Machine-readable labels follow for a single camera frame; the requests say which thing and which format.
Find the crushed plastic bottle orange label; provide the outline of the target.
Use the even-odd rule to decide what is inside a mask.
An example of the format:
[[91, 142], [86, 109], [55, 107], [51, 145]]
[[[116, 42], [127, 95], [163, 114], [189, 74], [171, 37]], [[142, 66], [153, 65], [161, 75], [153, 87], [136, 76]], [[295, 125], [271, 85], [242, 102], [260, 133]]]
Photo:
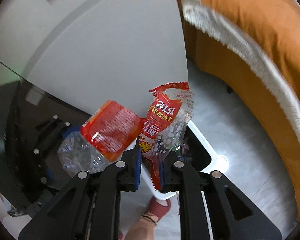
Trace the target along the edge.
[[66, 173], [96, 173], [109, 164], [141, 133], [144, 119], [116, 101], [108, 100], [81, 127], [65, 133], [57, 151]]

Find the red snack wrapper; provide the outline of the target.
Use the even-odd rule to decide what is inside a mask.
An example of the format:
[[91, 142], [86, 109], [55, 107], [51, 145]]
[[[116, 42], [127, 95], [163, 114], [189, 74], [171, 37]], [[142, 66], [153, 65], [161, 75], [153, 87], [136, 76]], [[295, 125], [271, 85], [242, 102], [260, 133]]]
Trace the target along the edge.
[[154, 97], [139, 138], [139, 148], [148, 160], [151, 180], [161, 190], [160, 165], [184, 137], [194, 115], [194, 92], [187, 82], [171, 82], [149, 90]]

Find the white square trash bin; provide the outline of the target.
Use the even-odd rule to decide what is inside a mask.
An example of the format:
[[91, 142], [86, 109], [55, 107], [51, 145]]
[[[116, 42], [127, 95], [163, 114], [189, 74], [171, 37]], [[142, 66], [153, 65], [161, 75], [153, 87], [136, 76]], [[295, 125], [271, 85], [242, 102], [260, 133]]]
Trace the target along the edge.
[[[229, 161], [222, 154], [217, 154], [198, 127], [189, 121], [184, 135], [183, 144], [177, 148], [177, 155], [186, 160], [199, 172], [210, 173], [214, 170], [225, 173], [229, 169]], [[140, 186], [148, 187], [149, 192], [158, 199], [168, 199], [176, 195], [175, 192], [158, 191], [152, 183], [149, 163], [142, 161]]]

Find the red slipper left foot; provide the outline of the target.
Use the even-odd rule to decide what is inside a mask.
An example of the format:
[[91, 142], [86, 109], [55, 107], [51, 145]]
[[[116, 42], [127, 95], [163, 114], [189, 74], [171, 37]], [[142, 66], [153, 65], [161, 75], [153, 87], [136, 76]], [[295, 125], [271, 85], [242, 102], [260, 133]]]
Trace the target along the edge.
[[144, 216], [149, 218], [155, 224], [162, 219], [171, 209], [170, 199], [160, 200], [158, 198], [152, 197], [149, 201], [147, 211]]

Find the white bedside cabinet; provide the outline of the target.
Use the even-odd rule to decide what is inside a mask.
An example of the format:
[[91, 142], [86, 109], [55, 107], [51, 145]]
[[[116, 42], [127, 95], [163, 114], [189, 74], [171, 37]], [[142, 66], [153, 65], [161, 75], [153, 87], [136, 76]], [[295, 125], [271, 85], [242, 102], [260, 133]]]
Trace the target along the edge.
[[2, 0], [0, 85], [24, 79], [87, 113], [144, 116], [150, 90], [188, 80], [177, 0]]

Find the white lace bed sheet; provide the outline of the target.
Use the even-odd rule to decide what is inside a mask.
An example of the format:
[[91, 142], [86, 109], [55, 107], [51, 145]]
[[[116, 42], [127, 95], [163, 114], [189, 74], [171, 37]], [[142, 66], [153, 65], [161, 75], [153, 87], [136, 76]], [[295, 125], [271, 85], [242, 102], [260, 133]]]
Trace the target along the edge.
[[300, 100], [276, 64], [249, 35], [201, 0], [181, 0], [185, 20], [245, 61], [275, 96], [300, 144]]

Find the orange bed blanket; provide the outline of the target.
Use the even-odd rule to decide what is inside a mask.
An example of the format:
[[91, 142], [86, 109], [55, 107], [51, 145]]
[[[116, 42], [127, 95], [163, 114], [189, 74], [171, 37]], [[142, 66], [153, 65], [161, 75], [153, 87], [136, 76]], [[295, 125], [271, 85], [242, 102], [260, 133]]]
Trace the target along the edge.
[[300, 218], [300, 7], [294, 0], [177, 0], [186, 53], [258, 119], [292, 180]]

